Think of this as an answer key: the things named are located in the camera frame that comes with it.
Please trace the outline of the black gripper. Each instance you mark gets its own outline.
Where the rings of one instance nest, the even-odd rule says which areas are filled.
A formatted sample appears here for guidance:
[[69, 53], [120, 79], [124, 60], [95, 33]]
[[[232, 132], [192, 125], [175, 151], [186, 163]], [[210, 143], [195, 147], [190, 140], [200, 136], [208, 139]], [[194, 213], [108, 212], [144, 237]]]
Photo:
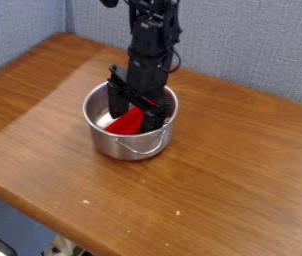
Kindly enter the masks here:
[[159, 129], [171, 112], [171, 103], [164, 93], [168, 76], [173, 72], [171, 62], [173, 51], [165, 50], [159, 56], [139, 56], [128, 52], [128, 67], [112, 65], [108, 82], [108, 110], [113, 119], [129, 110], [129, 104], [137, 105], [139, 99], [149, 99], [157, 106], [143, 112], [140, 131]]

